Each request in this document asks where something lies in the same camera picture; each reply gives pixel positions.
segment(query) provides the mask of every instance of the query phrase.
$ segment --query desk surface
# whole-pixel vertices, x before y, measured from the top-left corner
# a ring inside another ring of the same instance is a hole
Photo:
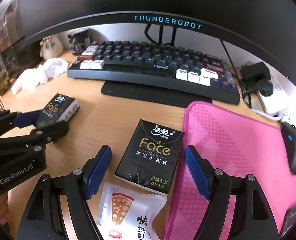
[[[62,58],[69,63],[76,59],[70,52],[65,52]],[[16,95],[12,95],[11,91],[8,91],[1,97],[5,108],[10,109],[12,112],[28,112],[42,109],[56,93],[76,98],[80,104],[80,110],[69,123],[70,129],[68,134],[56,142],[55,145],[47,145],[48,168],[10,191],[8,200],[10,219],[8,223],[12,236],[16,237],[24,208],[39,177],[44,173],[50,174],[51,177],[64,176],[76,168],[81,168],[88,159],[93,158],[97,154],[103,144],[107,144],[112,148],[112,161],[103,182],[111,182],[136,192],[148,193],[115,178],[113,174],[140,118],[181,130],[185,109],[127,98],[105,96],[100,92],[103,84],[104,81],[67,78],[67,74],[64,73],[54,79],[49,79],[48,83],[39,85],[32,91],[22,90]],[[278,126],[277,122],[265,119],[250,111],[242,101],[240,101],[238,106],[215,100],[213,103],[238,114]],[[29,134],[30,130],[30,127],[16,128],[5,134],[5,137]],[[102,187],[103,184],[101,184],[98,194],[88,201],[95,219]],[[166,206],[153,221],[153,227],[160,239],[163,238],[172,192],[173,187],[168,195]],[[61,196],[61,201],[69,239],[77,239],[73,230],[66,198]]]

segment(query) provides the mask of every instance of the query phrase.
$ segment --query computer mouse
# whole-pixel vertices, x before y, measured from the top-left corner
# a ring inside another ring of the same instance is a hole
[[[292,174],[296,175],[296,127],[287,122],[283,122],[281,134],[286,147],[290,171]]]

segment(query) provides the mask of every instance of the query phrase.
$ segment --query mechanical keyboard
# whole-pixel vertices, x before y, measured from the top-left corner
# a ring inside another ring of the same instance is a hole
[[[166,44],[99,42],[91,60],[75,61],[68,77],[173,89],[235,105],[240,101],[224,59]]]

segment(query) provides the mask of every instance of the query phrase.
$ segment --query pink mouse pad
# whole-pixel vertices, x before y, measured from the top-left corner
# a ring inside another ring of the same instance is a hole
[[[296,204],[296,176],[290,172],[280,129],[205,102],[187,107],[183,129],[183,149],[194,145],[202,158],[228,175],[256,176],[280,231],[287,210]],[[230,197],[220,240],[228,237],[235,200]],[[207,206],[182,152],[164,240],[193,239]]]

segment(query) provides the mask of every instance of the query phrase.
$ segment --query power strip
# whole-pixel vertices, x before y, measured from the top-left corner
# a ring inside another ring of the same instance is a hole
[[[274,116],[289,107],[289,97],[273,75],[271,75],[270,82],[273,85],[272,95],[264,97],[260,91],[257,91],[257,95],[265,113]]]

